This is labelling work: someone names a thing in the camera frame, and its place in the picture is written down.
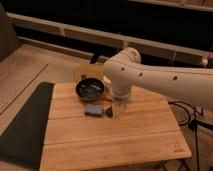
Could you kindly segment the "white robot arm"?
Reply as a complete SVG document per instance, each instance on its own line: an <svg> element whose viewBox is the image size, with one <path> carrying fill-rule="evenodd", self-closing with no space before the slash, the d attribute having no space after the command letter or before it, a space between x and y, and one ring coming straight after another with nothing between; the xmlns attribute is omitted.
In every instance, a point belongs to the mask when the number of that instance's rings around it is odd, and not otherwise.
<svg viewBox="0 0 213 171"><path fill-rule="evenodd" d="M104 63L103 73L115 99L127 99L137 86L213 111L213 69L142 65L139 52L128 47Z"/></svg>

